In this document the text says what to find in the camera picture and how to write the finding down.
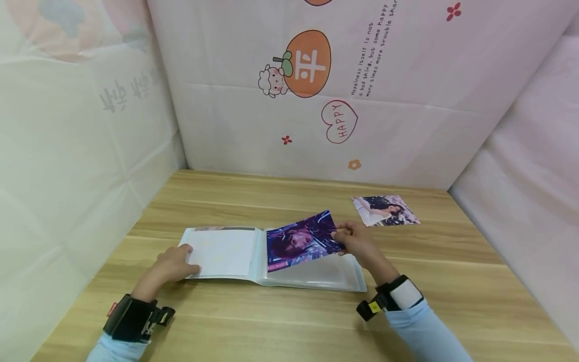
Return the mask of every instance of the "chinese character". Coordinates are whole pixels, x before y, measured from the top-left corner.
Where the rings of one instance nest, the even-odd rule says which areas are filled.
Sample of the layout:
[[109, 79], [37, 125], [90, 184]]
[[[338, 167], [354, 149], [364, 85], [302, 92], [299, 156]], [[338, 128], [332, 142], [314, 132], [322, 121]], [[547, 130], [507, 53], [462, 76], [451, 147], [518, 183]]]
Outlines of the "chinese character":
[[312, 50], [312, 57], [310, 58], [307, 54], [302, 55], [302, 51], [298, 50], [296, 52], [295, 60], [295, 79], [306, 79], [310, 76], [310, 83], [314, 82], [314, 74], [316, 71], [325, 71], [325, 66], [316, 64], [318, 59], [318, 51]]
[[119, 84], [119, 82], [117, 80], [115, 80], [115, 86], [116, 89], [113, 89], [112, 92], [109, 91], [108, 88], [103, 88], [104, 90], [104, 95], [100, 94], [99, 97], [102, 101], [102, 104], [104, 105], [104, 110], [105, 111], [110, 111], [111, 113], [115, 113], [116, 112], [116, 106], [121, 106], [121, 112], [124, 111], [124, 108], [126, 106], [125, 103], [127, 103], [126, 97], [127, 97], [127, 91], [125, 90], [125, 88]]
[[141, 71], [140, 77], [133, 77], [131, 87], [133, 88], [133, 95], [135, 97], [142, 99], [141, 95], [144, 95], [145, 97], [149, 96], [149, 78], [147, 78], [143, 71]]

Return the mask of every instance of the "hand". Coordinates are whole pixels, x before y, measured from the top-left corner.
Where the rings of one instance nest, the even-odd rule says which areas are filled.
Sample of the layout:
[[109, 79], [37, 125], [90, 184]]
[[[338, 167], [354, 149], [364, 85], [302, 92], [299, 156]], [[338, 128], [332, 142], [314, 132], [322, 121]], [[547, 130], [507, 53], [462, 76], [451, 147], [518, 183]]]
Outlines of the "hand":
[[191, 274], [199, 274], [201, 267], [187, 264], [187, 256], [193, 247], [183, 244], [179, 247], [170, 247], [157, 256], [157, 261], [141, 277], [131, 293], [134, 299], [153, 301], [161, 286], [169, 281], [179, 281]]
[[372, 274], [377, 285], [391, 283], [400, 276], [394, 265], [376, 247], [372, 233], [366, 225], [345, 221], [337, 228], [343, 230], [332, 233], [332, 237], [346, 246], [345, 252], [355, 256], [360, 265]]

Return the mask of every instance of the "black wrist strap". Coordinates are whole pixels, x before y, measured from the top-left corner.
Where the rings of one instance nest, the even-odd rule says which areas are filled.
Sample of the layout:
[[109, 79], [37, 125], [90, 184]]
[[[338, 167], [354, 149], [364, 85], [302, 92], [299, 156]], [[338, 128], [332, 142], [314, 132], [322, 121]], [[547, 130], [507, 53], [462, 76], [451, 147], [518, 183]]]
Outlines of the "black wrist strap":
[[102, 330], [115, 341], [147, 342], [153, 328], [168, 325], [174, 315], [173, 308], [157, 308], [157, 300], [147, 303], [125, 294]]
[[[365, 320], [369, 321], [372, 317], [374, 317], [377, 313], [381, 312], [383, 309], [388, 310], [389, 312], [395, 312], [397, 310], [402, 310], [396, 300], [392, 297], [391, 293], [395, 291], [398, 287], [403, 285], [404, 283], [412, 283], [412, 281], [405, 275], [401, 275], [400, 277], [396, 278], [391, 283], [384, 283], [381, 286], [376, 287], [376, 296], [370, 301], [362, 301], [358, 304], [356, 308], [356, 312]], [[415, 293], [422, 295], [419, 291], [415, 290]], [[418, 301], [416, 301], [412, 306], [417, 305], [424, 297], [421, 297]]]

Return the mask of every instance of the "cartoon sheep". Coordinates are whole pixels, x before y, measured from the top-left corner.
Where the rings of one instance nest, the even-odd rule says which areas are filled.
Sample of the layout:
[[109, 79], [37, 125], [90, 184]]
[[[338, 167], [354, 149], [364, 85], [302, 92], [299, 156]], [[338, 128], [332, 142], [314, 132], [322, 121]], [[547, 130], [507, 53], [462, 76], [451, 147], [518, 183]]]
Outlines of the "cartoon sheep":
[[265, 69], [259, 72], [259, 88], [271, 98], [275, 98], [279, 94], [286, 94], [288, 86], [285, 84], [283, 68], [266, 65]]

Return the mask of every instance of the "wood grain surface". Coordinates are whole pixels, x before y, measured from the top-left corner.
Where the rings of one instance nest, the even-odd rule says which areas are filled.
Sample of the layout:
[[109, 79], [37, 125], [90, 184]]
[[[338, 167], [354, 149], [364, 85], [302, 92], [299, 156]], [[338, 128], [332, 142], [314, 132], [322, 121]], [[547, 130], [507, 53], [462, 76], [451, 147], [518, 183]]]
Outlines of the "wood grain surface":
[[[393, 264], [475, 361], [576, 361], [577, 355], [475, 226], [444, 191], [181, 170], [155, 196], [33, 361], [83, 361], [112, 302], [130, 292], [187, 227], [278, 227], [330, 209], [359, 220], [350, 197], [401, 195], [420, 225], [372, 228]], [[142, 361], [412, 361], [375, 317], [356, 314], [367, 294], [261, 287], [237, 280], [167, 285], [160, 305], [177, 310], [158, 327]]]

